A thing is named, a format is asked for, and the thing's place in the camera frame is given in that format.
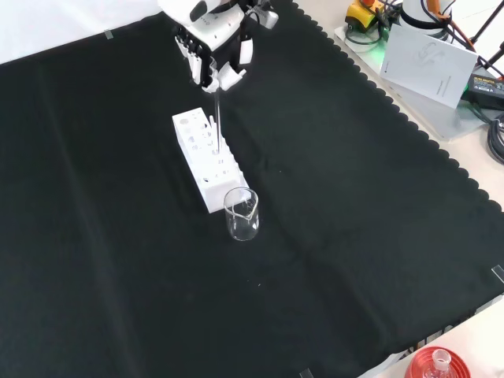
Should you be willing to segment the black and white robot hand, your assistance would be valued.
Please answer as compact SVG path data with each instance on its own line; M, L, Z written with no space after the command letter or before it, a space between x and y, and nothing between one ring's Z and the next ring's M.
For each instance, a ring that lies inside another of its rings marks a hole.
M238 1L159 1L176 25L175 41L191 82L206 93L227 91L246 74L254 42Z

